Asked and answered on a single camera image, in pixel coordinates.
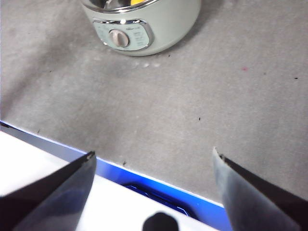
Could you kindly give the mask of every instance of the yellow object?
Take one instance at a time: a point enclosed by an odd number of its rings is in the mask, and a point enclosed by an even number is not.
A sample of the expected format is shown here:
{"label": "yellow object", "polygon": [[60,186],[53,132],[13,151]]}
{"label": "yellow object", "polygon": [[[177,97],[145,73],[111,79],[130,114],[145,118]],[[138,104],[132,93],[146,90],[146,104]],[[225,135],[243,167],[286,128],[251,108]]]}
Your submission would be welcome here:
{"label": "yellow object", "polygon": [[144,0],[130,0],[130,5],[135,5],[138,4],[140,2],[143,2]]}

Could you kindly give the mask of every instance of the blue led strip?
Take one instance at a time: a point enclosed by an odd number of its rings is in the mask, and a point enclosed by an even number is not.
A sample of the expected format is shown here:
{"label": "blue led strip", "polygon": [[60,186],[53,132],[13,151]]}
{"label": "blue led strip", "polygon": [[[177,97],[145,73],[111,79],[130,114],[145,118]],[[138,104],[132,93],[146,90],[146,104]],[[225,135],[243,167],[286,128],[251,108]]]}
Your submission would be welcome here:
{"label": "blue led strip", "polygon": [[[1,130],[68,162],[86,153],[33,133],[14,128],[8,123],[1,122]],[[188,205],[199,221],[221,231],[232,230],[225,209],[213,201],[144,174],[124,169],[120,165],[105,161],[99,157],[97,158],[96,174],[121,185],[136,184],[146,186]]]}

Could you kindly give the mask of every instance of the white surface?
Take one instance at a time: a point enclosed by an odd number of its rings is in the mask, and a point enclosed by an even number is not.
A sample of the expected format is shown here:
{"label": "white surface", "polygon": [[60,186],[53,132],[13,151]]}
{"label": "white surface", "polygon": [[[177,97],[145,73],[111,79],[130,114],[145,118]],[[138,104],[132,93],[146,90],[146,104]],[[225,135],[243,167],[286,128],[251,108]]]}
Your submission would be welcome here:
{"label": "white surface", "polygon": [[[0,195],[47,176],[67,164],[1,131],[0,145]],[[160,211],[172,215],[181,231],[216,230],[96,175],[77,231],[141,231],[143,222]]]}

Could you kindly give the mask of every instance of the control panel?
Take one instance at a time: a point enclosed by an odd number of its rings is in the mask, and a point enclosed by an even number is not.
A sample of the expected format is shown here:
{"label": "control panel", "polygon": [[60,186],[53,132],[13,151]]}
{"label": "control panel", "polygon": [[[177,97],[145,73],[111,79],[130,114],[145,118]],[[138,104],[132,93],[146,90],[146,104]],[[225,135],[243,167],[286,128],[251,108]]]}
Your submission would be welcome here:
{"label": "control panel", "polygon": [[153,36],[149,25],[140,19],[108,21],[95,19],[95,30],[104,44],[120,51],[137,51],[150,46]]}

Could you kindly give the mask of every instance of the silver knob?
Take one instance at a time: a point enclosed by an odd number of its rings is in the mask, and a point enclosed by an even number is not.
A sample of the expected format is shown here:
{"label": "silver knob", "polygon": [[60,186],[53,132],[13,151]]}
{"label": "silver knob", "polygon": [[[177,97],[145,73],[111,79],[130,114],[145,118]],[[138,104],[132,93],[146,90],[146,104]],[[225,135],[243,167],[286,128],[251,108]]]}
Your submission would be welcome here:
{"label": "silver knob", "polygon": [[123,31],[111,30],[109,37],[117,47],[127,47],[129,44],[129,38]]}

